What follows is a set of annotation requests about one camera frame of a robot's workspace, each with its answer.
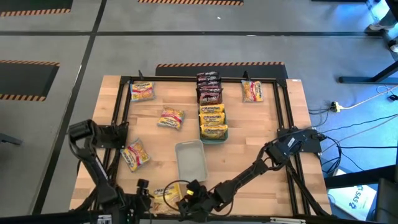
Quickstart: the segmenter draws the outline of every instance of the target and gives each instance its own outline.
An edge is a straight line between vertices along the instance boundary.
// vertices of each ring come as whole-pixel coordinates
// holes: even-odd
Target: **concrete floor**
[[[0,30],[91,31],[100,2],[75,0],[71,14],[1,18]],[[373,21],[363,3],[246,0],[243,7],[226,7],[113,0],[105,7],[99,30],[361,32]],[[0,101],[0,132],[24,140],[21,147],[0,144],[0,217],[30,212],[87,41],[87,36],[0,36],[0,59],[60,62],[60,70],[43,103]],[[349,106],[375,95],[377,85],[339,84],[336,78],[340,75],[373,76],[394,59],[381,37],[97,37],[71,123],[92,116],[103,75],[137,75],[138,69],[144,75],[154,75],[158,63],[245,61],[285,62],[289,78],[302,79],[308,107],[318,109],[329,101]],[[325,131],[396,111],[396,103],[380,96],[356,109],[330,113],[328,121],[318,129]],[[317,125],[320,118],[312,116],[311,119],[313,125]],[[397,124],[392,120],[342,145],[395,146]],[[329,134],[341,139],[372,125],[375,123]],[[331,159],[336,154],[333,148],[322,158]],[[395,163],[396,151],[346,149],[345,154],[363,169],[372,169]],[[346,158],[341,167],[359,171]],[[64,143],[44,206],[45,213],[68,210],[75,178],[76,159]]]

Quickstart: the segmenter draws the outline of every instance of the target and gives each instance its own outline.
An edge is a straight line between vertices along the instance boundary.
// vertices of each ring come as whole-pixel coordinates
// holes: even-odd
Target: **butcher block tabletop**
[[[92,118],[97,124],[111,124],[120,78],[115,75],[104,76]],[[262,84],[264,101],[260,103],[243,103],[240,83],[222,83],[222,87],[229,137],[223,144],[204,144],[208,177],[202,184],[208,189],[220,182],[233,179],[247,169],[256,159],[264,143],[277,137],[276,130],[279,127],[272,84]],[[150,161],[132,173],[121,158],[116,180],[125,193],[136,192],[138,179],[149,180],[149,190],[152,194],[155,189],[164,188],[171,181],[178,180],[175,145],[200,137],[195,88],[195,82],[155,82],[154,100],[130,103],[127,145],[140,138],[144,149],[150,155]],[[295,125],[298,128],[311,126],[301,81],[287,80],[287,88]],[[118,124],[127,91],[128,85],[125,85]],[[279,91],[285,127],[288,127],[282,90]],[[164,106],[184,110],[185,119],[180,131],[156,125]],[[98,149],[97,152],[102,158],[104,149]],[[307,188],[323,209],[330,212],[319,159],[312,153],[300,155]],[[79,206],[94,187],[87,170],[81,166],[70,208]],[[297,186],[295,190],[298,209],[303,213],[301,194]],[[220,214],[228,210],[229,205]],[[293,215],[286,170],[266,172],[239,189],[234,198],[231,215]]]

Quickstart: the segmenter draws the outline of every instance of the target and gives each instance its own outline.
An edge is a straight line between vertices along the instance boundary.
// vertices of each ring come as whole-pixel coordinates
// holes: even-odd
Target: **table leg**
[[[11,136],[8,136],[6,134],[0,133],[0,142],[8,142],[17,146],[20,146],[22,144],[22,141],[16,138],[13,138]]]
[[[359,84],[394,84],[398,85],[398,78],[388,78],[398,71],[398,61],[388,66],[374,77],[339,77],[340,83],[359,83]]]
[[[325,178],[325,185],[327,189],[352,187],[363,184],[374,184],[379,182],[380,178],[394,182],[395,169],[396,165],[391,165],[361,172],[327,177]]]

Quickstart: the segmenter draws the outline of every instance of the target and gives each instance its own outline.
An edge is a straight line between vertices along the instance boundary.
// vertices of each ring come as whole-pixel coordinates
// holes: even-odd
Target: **green bowl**
[[[223,113],[225,114],[225,120],[224,120],[224,124],[228,125],[227,119],[226,119],[226,113],[225,110],[223,111]],[[198,110],[198,119],[199,119],[199,137],[200,140],[204,143],[204,144],[222,144],[224,143],[227,139],[228,139],[228,129],[226,130],[225,134],[224,134],[224,139],[204,139],[201,137],[201,123],[200,123],[200,110]]]

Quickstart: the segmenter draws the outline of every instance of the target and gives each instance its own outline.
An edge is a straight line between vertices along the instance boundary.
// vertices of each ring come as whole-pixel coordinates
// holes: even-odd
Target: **wooden table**
[[[120,76],[104,76],[99,91],[93,120],[98,124],[110,124],[118,92]],[[232,179],[248,168],[265,142],[276,137],[278,128],[274,92],[271,84],[263,84],[264,102],[242,103],[241,84],[223,83],[223,103],[228,115],[229,138],[224,144],[205,145],[208,178],[204,184],[213,187],[219,182]],[[305,128],[311,125],[300,80],[287,80],[289,98],[295,125]],[[122,102],[126,97],[125,85]],[[149,190],[164,188],[178,179],[174,146],[178,142],[199,138],[198,106],[195,83],[156,82],[156,99],[130,103],[127,143],[141,138],[151,160],[131,173],[123,159],[119,163],[117,183],[125,193],[136,191],[138,179],[149,180]],[[284,121],[287,115],[282,102]],[[157,127],[163,106],[185,111],[182,130]],[[98,155],[103,157],[103,149]],[[322,176],[320,161],[314,154],[301,153],[305,183],[318,203],[330,212],[326,187]],[[76,208],[95,187],[86,169],[82,166],[78,173],[70,208]],[[296,186],[298,208],[303,212],[300,191]],[[234,198],[231,215],[290,216],[289,189],[285,169],[267,172],[241,188]]]

